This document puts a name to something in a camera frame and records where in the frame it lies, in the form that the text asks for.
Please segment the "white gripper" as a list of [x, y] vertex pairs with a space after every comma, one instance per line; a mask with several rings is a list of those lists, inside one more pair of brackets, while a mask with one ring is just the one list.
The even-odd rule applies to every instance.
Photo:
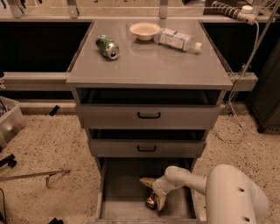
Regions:
[[165, 176], [160, 178], [140, 178], [139, 181], [145, 186], [152, 187], [157, 195], [157, 210], [160, 212], [165, 206], [166, 195], [175, 189], [175, 185], [167, 180]]

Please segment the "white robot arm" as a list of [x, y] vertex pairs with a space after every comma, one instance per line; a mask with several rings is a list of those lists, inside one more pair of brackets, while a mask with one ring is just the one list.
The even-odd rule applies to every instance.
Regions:
[[206, 197], [206, 224], [256, 224], [269, 210], [265, 192], [244, 172], [229, 164], [215, 166], [205, 177], [171, 165], [159, 178], [141, 178], [152, 190], [146, 205], [161, 211], [166, 196], [188, 187]]

